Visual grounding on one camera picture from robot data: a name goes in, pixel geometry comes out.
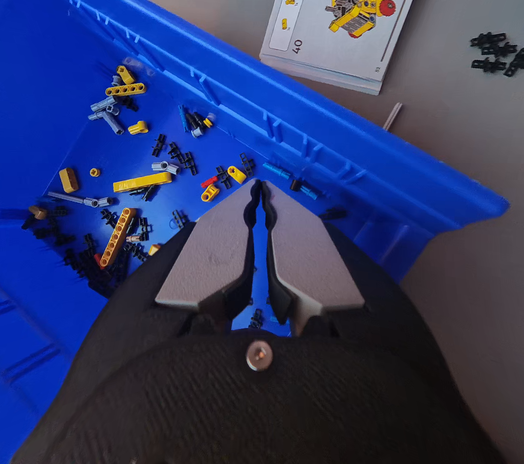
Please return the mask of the blue and black lego pin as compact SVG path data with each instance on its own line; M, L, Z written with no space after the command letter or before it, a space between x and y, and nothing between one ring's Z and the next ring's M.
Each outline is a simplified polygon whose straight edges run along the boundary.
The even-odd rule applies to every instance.
M297 192L297 193L301 192L305 196L307 196L307 197L309 197L309 198L311 198L313 200L317 200L318 199L317 192L315 192L314 190L309 188L306 184L304 184L301 180L298 180L298 179L293 179L291 181L290 190L292 192Z

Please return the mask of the yellow seven-hole lego beam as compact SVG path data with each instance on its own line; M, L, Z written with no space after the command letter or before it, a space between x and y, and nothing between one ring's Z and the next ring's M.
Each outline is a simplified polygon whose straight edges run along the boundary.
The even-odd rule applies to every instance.
M104 270L114 264L124 242L132 219L136 216L136 208L124 208L116 221L112 235L100 259L100 269Z

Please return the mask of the yellow five-hole lego beam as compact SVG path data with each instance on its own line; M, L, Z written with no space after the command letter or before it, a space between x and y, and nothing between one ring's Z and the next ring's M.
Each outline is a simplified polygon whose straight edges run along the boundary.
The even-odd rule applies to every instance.
M117 85L114 87L108 87L105 90L106 96L133 96L144 94L147 91L147 87L144 83L132 83L132 84L123 84Z

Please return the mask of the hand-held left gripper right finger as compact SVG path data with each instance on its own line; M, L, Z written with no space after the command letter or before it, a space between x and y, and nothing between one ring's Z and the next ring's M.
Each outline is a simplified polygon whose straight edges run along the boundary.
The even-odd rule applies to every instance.
M261 184L261 201L270 302L292 336L301 336L312 317L362 309L364 297L323 221L268 181Z

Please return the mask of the scattered black track pieces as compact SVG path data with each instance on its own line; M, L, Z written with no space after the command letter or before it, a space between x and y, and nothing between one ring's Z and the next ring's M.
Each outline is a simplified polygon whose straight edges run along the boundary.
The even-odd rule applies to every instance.
M168 147L168 154L171 159L170 161L168 160L168 162L179 165L181 170L188 170L192 174L197 173L197 167L190 152L181 153L179 147L174 142L170 142ZM160 185L156 185L116 194L128 194L133 197L140 197L140 200L136 198L134 201L146 203L147 201L151 201L159 187ZM116 221L123 209L120 212L115 212L115 206L118 205L119 202L117 197L111 198L115 201L114 205L94 209L101 213L101 219L104 220L105 225L109 226L108 230L110 230L112 234ZM143 216L142 209L136 208L136 216L130 223L126 241L114 264L101 270L100 259L106 248L105 243L102 244L104 247L100 246L97 249L98 242L92 237L92 233L87 233L82 242L84 249L77 254L74 248L70 246L70 244L76 240L76 236L74 234L62 233L59 223L60 218L64 218L71 213L69 207L59 204L59 202L64 202L64 200L48 197L48 200L46 199L44 201L51 204L48 208L43 207L48 210L48 218L38 221L28 212L27 218L22 224L22 229L29 229L38 240L49 239L55 247L66 248L64 249L63 263L71 266L80 278L85 278L88 281L88 286L91 289L102 296L108 297L113 294L115 289L128 277L128 265L131 257L136 258L138 262L140 261L141 264L143 264L143 262L150 258L161 247L160 244L151 244L149 252L144 249L145 242L149 241L149 235L153 231L153 224L148 222L148 219ZM184 229L184 227L189 224L189 221L190 219L183 210L176 209L172 212L169 227L175 232L178 232Z

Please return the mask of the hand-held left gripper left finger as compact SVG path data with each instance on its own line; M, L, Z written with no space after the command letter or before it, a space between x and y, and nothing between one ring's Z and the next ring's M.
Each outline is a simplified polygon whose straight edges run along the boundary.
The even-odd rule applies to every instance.
M155 298L181 315L181 330L204 316L227 329L248 307L260 197L261 181L250 180L195 223Z

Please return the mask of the grey lego axle with connector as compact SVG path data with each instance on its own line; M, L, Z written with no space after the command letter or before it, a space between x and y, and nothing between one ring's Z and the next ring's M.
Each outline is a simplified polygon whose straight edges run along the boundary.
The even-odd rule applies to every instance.
M105 208L105 207L114 205L115 203L114 199L111 197L105 197L105 198L99 198L99 199L88 198L88 197L83 198L83 197L72 196L70 194L59 193L59 192L54 192L54 191L47 192L47 196L50 198L58 199L58 200L70 201L70 202L77 203L80 205L86 205L94 209Z

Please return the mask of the lego instruction booklet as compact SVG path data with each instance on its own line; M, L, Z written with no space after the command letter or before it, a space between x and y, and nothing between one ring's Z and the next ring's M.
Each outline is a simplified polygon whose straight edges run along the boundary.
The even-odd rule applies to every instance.
M413 0L275 0L262 63L378 95Z

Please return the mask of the grey lego connector cluster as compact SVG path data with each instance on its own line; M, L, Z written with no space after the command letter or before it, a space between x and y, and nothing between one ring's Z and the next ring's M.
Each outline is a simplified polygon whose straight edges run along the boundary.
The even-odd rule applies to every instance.
M117 135L122 135L125 129L116 116L120 113L119 101L116 96L108 96L100 102L92 104L92 113L88 115L88 120L104 120L108 123L113 132Z

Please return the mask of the long yellow lego beam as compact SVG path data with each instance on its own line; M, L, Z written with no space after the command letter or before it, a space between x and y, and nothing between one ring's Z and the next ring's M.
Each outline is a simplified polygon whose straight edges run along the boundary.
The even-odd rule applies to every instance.
M172 174L170 172L158 172L138 178L116 181L113 184L113 192L125 193L171 182Z

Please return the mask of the yellow curved lego block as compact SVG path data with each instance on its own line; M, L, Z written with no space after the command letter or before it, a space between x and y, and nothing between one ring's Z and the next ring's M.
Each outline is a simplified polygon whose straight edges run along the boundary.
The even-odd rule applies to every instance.
M78 179L73 168L63 168L58 174L64 193L71 194L79 190Z

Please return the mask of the blue plastic bin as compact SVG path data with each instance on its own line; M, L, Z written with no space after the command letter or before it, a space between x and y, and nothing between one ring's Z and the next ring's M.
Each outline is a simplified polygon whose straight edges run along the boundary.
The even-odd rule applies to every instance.
M124 65L144 94L118 97L117 135L88 120ZM178 105L203 119L185 133ZM144 120L149 132L127 128ZM151 201L113 184L154 174L168 144L190 152ZM63 263L64 249L22 229L31 205L49 207L59 170L73 168L80 197L117 197L115 212L140 208L152 240L166 242L172 211L206 212L201 182L216 166L254 162L255 176L284 190L270 162L318 193L298 200L314 213L345 206L337 226L397 282L436 235L502 216L509 202L406 141L261 64L147 0L1 0L1 463L9 463L55 398L108 297ZM91 168L100 168L98 178ZM78 254L87 233L104 247L101 213L59 202Z

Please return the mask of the black and grey lego pin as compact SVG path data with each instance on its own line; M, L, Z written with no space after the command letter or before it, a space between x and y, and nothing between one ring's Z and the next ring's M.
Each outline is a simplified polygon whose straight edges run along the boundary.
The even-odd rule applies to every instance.
M191 134L194 138L203 136L205 131L206 126L200 118L196 113L186 112L187 123L190 125Z

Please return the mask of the heap of black lego links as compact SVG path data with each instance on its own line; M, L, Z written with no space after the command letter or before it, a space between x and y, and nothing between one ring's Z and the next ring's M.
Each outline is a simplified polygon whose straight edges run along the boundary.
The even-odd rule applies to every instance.
M523 70L523 47L508 41L504 32L481 33L470 40L469 46L479 49L481 54L471 62L472 69L486 74L502 73L509 78Z

